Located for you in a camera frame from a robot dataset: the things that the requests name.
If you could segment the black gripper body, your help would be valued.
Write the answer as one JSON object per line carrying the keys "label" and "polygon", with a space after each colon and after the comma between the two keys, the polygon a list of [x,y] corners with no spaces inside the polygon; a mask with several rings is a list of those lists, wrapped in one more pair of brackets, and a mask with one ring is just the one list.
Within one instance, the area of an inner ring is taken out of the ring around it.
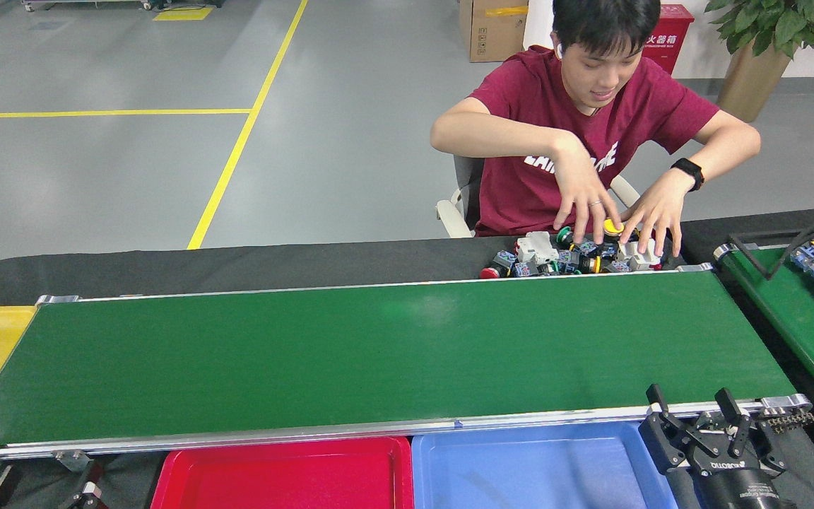
{"label": "black gripper body", "polygon": [[689,455],[689,471],[703,508],[795,508],[782,498],[772,477],[756,461],[711,457],[703,451]]}

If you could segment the person's left hand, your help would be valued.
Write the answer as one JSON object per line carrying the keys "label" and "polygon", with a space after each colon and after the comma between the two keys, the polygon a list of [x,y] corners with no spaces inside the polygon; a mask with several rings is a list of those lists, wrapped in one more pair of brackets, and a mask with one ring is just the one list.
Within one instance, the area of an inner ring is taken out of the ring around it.
{"label": "person's left hand", "polygon": [[672,242],[672,257],[680,255],[682,231],[680,220],[685,195],[692,187],[692,178],[676,174],[664,175],[653,183],[646,192],[620,215],[625,226],[640,226],[643,238],[656,241],[656,254],[662,254],[666,239]]}

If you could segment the person's right hand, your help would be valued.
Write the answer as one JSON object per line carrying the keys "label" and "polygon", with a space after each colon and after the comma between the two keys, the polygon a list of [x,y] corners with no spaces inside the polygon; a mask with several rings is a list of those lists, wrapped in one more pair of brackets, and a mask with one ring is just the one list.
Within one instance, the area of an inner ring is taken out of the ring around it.
{"label": "person's right hand", "polygon": [[561,193],[561,204],[553,228],[561,228],[574,216],[574,241],[581,242],[588,226],[592,239],[601,244],[604,221],[621,222],[615,202],[608,196],[590,155],[582,142],[569,130],[556,129],[550,158],[555,165],[555,179]]}

